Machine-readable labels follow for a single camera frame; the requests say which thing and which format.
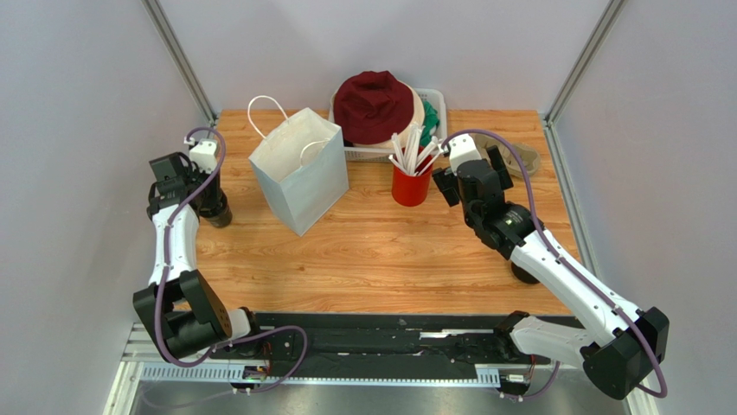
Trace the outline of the white paper bag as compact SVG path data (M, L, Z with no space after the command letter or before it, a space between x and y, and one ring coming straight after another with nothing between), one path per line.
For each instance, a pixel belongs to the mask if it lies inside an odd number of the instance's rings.
M297 236L308 230L349 190L342 128L305 107L265 134L250 125L261 142L249 156L272 213Z

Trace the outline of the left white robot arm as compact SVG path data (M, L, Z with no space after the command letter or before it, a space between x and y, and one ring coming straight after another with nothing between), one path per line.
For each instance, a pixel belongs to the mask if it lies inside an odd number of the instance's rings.
M227 310L197 268L195 240L200 221L227 227L232 219L220 185L223 157L191 149L150 162L155 181L146 213L156 233L154 268L132 305L161 356L180 364L216 345L251 335L253 313Z

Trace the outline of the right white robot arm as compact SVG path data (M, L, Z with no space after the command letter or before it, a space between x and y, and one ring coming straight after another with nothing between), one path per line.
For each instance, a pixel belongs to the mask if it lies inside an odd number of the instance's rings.
M658 374L670 329L658 308L644 310L601 283L556 241L530 207L507 202L513 183L496 146L482 157L469 137L445 149L446 169L433 180L450 206L461 205L465 224L509 261L516 278L543 284L581 326L551 323L526 312L510 314L496 331L506 358L539 355L577 367L605 395L622 400Z

